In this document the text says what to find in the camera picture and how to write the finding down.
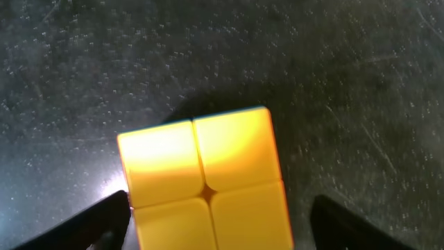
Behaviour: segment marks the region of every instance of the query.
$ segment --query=rubik's cube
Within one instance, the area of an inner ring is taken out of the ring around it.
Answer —
[[[118,143],[142,250],[293,248],[266,108],[123,133]]]

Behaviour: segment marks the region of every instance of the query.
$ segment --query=yellow cube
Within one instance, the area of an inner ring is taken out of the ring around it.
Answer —
[[[293,248],[266,108],[124,133],[118,142],[141,249]]]

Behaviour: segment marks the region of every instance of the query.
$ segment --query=speckled surface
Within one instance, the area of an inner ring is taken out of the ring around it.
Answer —
[[[444,248],[441,1],[0,1],[0,249],[125,187],[117,133],[262,104],[297,249],[327,194]],[[136,249],[133,226],[126,249]]]

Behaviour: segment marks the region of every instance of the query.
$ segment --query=yellow cube face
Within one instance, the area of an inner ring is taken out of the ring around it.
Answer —
[[[211,210],[219,250],[293,248],[280,181],[218,193]]]
[[[280,179],[270,112],[266,108],[194,120],[205,180],[224,191]]]
[[[203,199],[135,209],[141,250],[216,250],[210,210]]]
[[[117,138],[134,208],[197,196],[203,189],[190,121]]]
[[[124,133],[141,249],[293,248],[266,108]]]

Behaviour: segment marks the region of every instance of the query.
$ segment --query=blurry black object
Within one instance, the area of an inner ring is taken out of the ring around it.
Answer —
[[[128,194],[121,190],[15,250],[120,250],[130,216]]]
[[[413,250],[323,195],[314,199],[310,222],[318,250]]]

